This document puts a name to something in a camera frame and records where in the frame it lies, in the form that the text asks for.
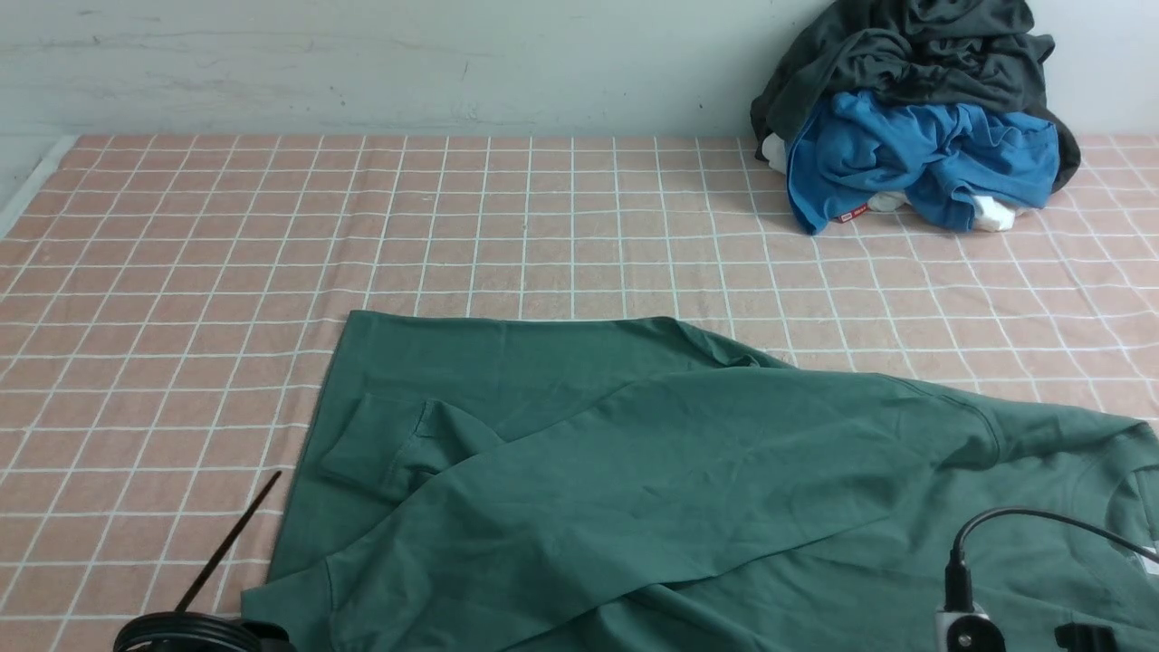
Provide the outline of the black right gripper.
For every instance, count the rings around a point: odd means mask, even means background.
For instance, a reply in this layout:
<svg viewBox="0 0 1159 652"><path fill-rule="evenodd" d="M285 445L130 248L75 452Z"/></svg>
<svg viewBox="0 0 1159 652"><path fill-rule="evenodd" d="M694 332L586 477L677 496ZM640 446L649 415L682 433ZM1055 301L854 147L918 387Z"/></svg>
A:
<svg viewBox="0 0 1159 652"><path fill-rule="evenodd" d="M1116 633L1110 627L1087 623L1067 623L1055 628L1057 647L1067 652L1117 652Z"/></svg>

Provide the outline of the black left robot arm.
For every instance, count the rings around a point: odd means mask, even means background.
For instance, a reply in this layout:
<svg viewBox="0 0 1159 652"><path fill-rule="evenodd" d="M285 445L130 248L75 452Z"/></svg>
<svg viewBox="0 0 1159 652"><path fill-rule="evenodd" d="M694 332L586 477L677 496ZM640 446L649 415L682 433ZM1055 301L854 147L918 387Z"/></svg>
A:
<svg viewBox="0 0 1159 652"><path fill-rule="evenodd" d="M202 611L153 611L129 620L112 651L294 651L285 628Z"/></svg>

